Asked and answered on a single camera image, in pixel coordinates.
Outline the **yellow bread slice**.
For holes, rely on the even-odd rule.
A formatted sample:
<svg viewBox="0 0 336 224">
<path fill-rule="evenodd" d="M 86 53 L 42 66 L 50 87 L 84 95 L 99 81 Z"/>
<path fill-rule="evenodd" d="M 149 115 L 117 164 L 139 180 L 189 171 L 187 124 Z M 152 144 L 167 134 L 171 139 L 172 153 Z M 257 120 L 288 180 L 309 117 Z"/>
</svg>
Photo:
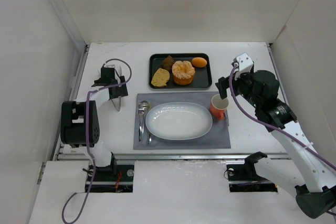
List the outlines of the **yellow bread slice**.
<svg viewBox="0 0 336 224">
<path fill-rule="evenodd" d="M 152 77 L 151 85 L 158 88 L 166 87 L 169 79 L 170 73 L 165 69 L 159 68 Z"/>
</svg>

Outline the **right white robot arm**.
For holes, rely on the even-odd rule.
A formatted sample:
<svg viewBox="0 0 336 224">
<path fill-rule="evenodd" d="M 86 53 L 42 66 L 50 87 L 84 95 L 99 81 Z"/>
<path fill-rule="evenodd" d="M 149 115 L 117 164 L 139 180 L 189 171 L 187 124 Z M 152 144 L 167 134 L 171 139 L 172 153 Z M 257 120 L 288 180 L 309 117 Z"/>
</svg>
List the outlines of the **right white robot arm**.
<svg viewBox="0 0 336 224">
<path fill-rule="evenodd" d="M 300 176 L 286 174 L 267 154 L 256 152 L 244 159 L 244 173 L 251 180 L 265 178 L 292 195 L 301 211 L 316 219 L 335 207 L 335 166 L 319 155 L 307 138 L 298 133 L 299 123 L 292 109 L 278 99 L 279 81 L 266 70 L 250 71 L 235 77 L 219 78 L 215 84 L 221 99 L 230 92 L 233 99 L 242 96 L 255 116 L 244 114 L 266 130 L 283 146 Z"/>
</svg>

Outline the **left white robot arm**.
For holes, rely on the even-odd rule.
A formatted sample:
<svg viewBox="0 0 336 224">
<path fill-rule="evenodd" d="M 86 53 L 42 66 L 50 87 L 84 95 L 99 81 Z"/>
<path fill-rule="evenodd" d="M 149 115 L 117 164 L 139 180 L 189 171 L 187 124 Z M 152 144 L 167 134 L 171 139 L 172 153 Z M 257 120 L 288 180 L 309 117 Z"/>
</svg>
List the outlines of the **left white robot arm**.
<svg viewBox="0 0 336 224">
<path fill-rule="evenodd" d="M 101 68 L 100 78 L 93 88 L 105 88 L 90 95 L 89 112 L 86 112 L 87 97 L 65 101 L 61 106 L 60 138 L 63 144 L 81 151 L 86 158 L 95 161 L 96 173 L 116 173 L 113 153 L 100 140 L 98 108 L 111 101 L 115 109 L 121 110 L 121 98 L 128 95 L 125 76 L 121 67 L 107 65 Z"/>
</svg>

